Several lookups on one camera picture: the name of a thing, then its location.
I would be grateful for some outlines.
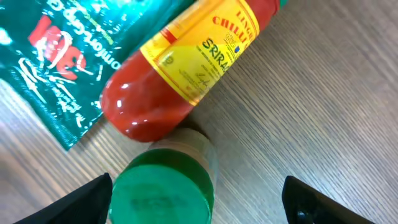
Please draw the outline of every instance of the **black object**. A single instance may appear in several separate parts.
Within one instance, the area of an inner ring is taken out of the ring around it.
[[[112,179],[105,173],[16,224],[103,224],[111,196]]]
[[[292,176],[285,179],[282,201],[289,224],[373,223]]]

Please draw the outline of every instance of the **shiny plastic package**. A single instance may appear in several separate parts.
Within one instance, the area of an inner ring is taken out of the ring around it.
[[[0,78],[71,148],[122,62],[193,0],[1,0]]]

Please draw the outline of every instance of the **brown tabletop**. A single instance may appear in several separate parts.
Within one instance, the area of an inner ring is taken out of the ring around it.
[[[147,147],[102,120],[65,153],[4,82],[0,96],[2,223],[117,176]],[[287,175],[397,223],[398,1],[290,1],[192,119],[218,148],[213,223],[287,223]]]

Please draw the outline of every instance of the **yellow label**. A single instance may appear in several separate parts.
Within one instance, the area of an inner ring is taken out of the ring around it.
[[[245,0],[199,0],[140,51],[195,106],[259,32]]]

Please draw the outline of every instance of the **jar with green lid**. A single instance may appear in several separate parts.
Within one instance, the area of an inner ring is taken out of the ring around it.
[[[177,129],[138,155],[116,179],[114,224],[211,223],[218,163],[204,135]]]

